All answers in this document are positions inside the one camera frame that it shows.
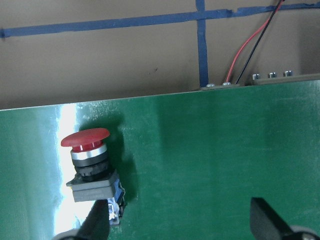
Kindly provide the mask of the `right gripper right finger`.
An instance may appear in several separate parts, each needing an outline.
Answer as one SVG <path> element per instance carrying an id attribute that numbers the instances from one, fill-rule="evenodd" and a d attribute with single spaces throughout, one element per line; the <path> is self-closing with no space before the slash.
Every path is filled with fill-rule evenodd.
<path id="1" fill-rule="evenodd" d="M 262 197 L 250 200 L 249 225 L 256 240 L 282 240 L 293 234 L 289 225 Z"/>

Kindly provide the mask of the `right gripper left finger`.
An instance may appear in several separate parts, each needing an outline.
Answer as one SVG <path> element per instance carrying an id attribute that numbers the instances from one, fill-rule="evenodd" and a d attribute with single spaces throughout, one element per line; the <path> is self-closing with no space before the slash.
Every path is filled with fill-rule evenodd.
<path id="1" fill-rule="evenodd" d="M 76 234 L 77 240 L 107 240 L 110 233 L 107 200 L 97 200 Z"/>

